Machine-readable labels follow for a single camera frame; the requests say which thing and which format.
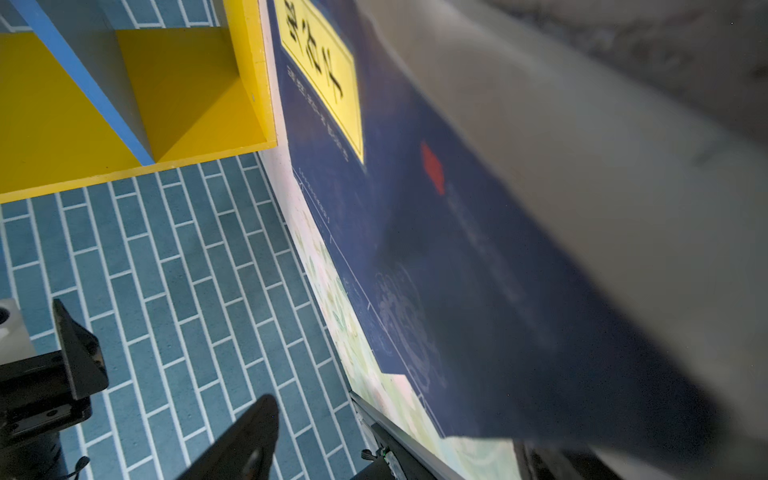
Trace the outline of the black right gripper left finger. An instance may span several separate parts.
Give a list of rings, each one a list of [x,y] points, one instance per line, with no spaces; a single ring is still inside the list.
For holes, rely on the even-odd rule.
[[[279,438],[276,398],[258,398],[179,479],[268,479]]]

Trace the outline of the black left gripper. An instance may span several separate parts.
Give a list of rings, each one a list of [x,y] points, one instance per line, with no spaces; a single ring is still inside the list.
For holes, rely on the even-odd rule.
[[[37,355],[16,301],[1,301],[3,479],[78,479],[90,463],[67,466],[60,432],[92,416],[91,397],[109,386],[104,357],[60,300],[52,313],[61,348]]]

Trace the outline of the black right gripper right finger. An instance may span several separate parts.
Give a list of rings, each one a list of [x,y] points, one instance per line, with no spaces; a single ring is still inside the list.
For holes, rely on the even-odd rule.
[[[526,480],[620,480],[592,451],[571,452],[514,442],[520,475]]]

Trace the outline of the navy book yellow label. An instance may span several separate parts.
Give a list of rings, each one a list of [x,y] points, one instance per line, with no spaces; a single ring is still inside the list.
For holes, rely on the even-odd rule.
[[[416,91],[352,1],[273,1],[293,174],[379,367],[443,437],[685,462],[709,396]]]

